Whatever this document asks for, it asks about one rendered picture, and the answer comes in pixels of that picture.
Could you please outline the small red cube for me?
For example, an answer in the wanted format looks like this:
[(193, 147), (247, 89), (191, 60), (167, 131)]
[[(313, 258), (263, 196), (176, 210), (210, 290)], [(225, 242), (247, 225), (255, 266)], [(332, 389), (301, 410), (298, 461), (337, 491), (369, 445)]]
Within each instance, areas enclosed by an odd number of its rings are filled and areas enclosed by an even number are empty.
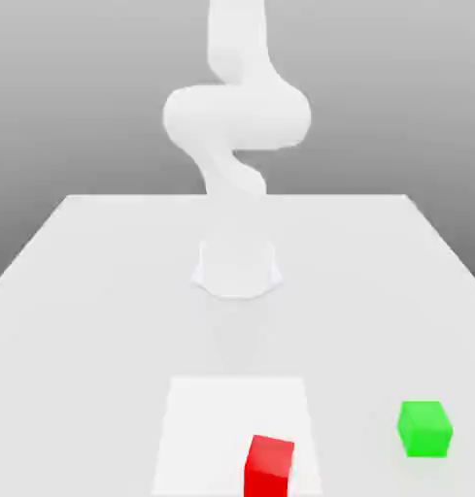
[(244, 466), (244, 497), (288, 497), (294, 442), (254, 435)]

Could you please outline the small green cube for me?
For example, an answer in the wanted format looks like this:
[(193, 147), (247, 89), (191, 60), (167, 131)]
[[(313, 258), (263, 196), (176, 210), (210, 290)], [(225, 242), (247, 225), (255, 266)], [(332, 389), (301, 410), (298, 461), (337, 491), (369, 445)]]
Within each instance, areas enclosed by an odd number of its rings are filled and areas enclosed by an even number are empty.
[(397, 432), (407, 457), (445, 458), (454, 428), (439, 401), (403, 401)]

